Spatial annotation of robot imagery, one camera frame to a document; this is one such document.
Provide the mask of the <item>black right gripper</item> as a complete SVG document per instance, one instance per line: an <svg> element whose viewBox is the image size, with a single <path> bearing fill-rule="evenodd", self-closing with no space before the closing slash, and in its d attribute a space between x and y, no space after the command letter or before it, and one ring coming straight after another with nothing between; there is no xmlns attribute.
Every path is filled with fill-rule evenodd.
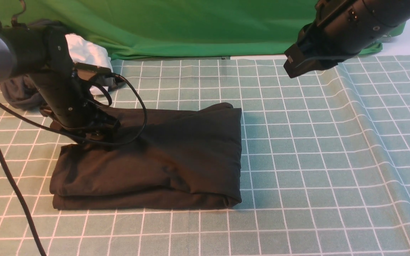
<svg viewBox="0 0 410 256"><path fill-rule="evenodd" d="M341 49L315 23L310 23L301 28L298 40L284 54L284 70L293 79L311 71L329 70L358 53Z"/></svg>

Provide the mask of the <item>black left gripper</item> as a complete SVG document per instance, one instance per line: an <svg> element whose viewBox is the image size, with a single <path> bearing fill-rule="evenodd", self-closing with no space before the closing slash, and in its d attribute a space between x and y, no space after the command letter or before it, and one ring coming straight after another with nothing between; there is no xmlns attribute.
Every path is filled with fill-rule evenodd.
<svg viewBox="0 0 410 256"><path fill-rule="evenodd" d="M58 108L41 107L41 114L52 119L50 128L64 132L73 141L83 144L85 139L111 143L120 128L120 121L98 107Z"/></svg>

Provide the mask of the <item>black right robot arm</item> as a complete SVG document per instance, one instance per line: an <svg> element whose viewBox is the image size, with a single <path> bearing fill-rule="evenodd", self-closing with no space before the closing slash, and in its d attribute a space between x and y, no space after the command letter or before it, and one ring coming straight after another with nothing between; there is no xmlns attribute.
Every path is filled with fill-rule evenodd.
<svg viewBox="0 0 410 256"><path fill-rule="evenodd" d="M290 78L326 71L410 19L410 0L319 0L316 16L285 51Z"/></svg>

